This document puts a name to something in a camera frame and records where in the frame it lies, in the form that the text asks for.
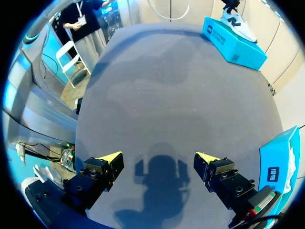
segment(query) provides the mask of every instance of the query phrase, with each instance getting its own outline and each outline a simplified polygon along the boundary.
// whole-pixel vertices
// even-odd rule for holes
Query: chair
[[[64,66],[62,65],[62,63],[60,62],[60,58],[66,54],[72,47],[74,47],[75,51],[76,51],[76,56],[67,64],[65,64]],[[73,41],[68,41],[64,46],[62,46],[57,52],[56,52],[56,59],[59,63],[59,65],[61,66],[62,69],[62,73],[64,73],[67,77],[67,79],[69,80],[69,82],[71,83],[72,87],[75,88],[75,86],[73,85],[72,81],[70,80],[70,78],[67,75],[67,71],[74,65],[77,63],[78,59],[81,60],[81,62],[84,65],[84,69],[87,70],[87,72],[89,74],[91,74],[90,70],[88,69],[87,65],[85,64],[84,60],[82,59],[82,57],[80,56],[80,54],[78,53],[75,44]]]

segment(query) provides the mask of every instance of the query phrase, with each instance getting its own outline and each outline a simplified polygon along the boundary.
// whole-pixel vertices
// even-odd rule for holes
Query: gray tabletop
[[[259,180],[259,148],[282,132],[264,77],[228,63],[201,26],[119,29],[92,72],[79,115],[77,169],[123,151],[125,168],[89,218],[114,228],[225,229],[234,216],[193,169],[196,151]]]

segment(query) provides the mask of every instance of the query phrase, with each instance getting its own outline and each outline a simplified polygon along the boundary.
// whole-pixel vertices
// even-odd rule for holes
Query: blue shoe box
[[[228,62],[259,70],[267,59],[257,44],[238,36],[221,21],[205,17],[203,34]]]
[[[291,148],[293,148],[295,155],[296,170],[290,179],[291,190],[283,194],[289,170],[289,151]],[[301,137],[299,126],[286,130],[260,148],[261,169],[258,190],[269,185],[275,191],[282,193],[279,202],[268,215],[278,215],[291,197],[300,167],[300,156]]]

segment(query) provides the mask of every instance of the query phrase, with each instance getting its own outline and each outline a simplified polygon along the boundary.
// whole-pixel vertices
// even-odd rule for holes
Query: person
[[[115,0],[74,0],[60,16],[60,24],[70,29],[78,53],[92,71],[106,46],[105,37],[93,13]]]

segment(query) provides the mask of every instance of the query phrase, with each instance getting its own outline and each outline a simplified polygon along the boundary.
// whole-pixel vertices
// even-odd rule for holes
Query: white wire
[[[180,20],[180,19],[184,18],[184,17],[187,15],[187,13],[189,12],[189,10],[190,10],[190,5],[191,5],[191,1],[192,1],[192,0],[189,0],[189,4],[187,5],[187,8],[186,8],[185,13],[184,13],[181,17],[179,17],[179,18],[167,18],[167,17],[162,16],[162,15],[159,14],[159,13],[155,10],[155,8],[152,6],[151,1],[150,1],[150,0],[147,0],[147,1],[148,1],[149,6],[151,7],[151,9],[153,10],[153,12],[154,12],[155,14],[157,14],[159,17],[164,18],[164,19],[167,19],[167,20]]]

